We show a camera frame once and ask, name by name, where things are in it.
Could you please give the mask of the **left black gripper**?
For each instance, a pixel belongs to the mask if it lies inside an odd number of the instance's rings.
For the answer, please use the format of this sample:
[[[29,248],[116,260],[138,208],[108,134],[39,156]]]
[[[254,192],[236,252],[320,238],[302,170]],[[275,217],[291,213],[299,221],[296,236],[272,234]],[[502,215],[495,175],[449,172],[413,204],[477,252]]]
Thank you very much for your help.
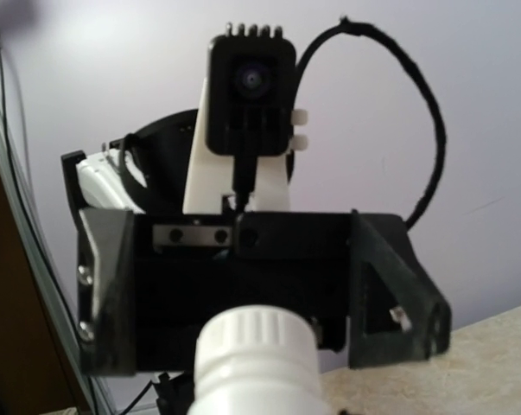
[[[136,369],[189,371],[204,324],[245,305],[320,323],[344,345],[351,216],[347,213],[138,215],[134,233]]]

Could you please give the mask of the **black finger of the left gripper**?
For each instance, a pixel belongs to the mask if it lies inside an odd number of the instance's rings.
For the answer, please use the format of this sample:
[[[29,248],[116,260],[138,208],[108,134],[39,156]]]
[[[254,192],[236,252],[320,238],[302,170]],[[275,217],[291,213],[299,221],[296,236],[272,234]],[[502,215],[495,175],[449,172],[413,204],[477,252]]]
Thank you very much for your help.
[[[131,376],[137,372],[134,214],[86,207],[78,216],[80,366],[93,376]]]
[[[452,311],[416,257],[403,219],[350,219],[348,366],[385,367],[446,354]]]

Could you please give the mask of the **white pill bottle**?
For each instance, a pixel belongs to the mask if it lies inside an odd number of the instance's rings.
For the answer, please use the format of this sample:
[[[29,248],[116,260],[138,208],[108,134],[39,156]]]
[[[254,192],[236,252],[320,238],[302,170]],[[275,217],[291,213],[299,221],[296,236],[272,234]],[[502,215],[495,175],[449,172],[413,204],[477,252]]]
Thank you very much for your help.
[[[315,332],[286,309],[223,311],[200,331],[191,414],[330,414]]]

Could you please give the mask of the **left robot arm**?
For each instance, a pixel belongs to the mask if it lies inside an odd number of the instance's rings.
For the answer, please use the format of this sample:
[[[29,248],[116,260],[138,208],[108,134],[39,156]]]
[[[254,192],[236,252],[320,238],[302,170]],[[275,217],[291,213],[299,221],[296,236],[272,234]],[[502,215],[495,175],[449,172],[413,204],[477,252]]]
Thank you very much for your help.
[[[246,306],[296,313],[351,368],[447,353],[451,309],[395,214],[184,214],[197,113],[62,157],[78,233],[80,367],[125,376],[194,367],[200,331]]]

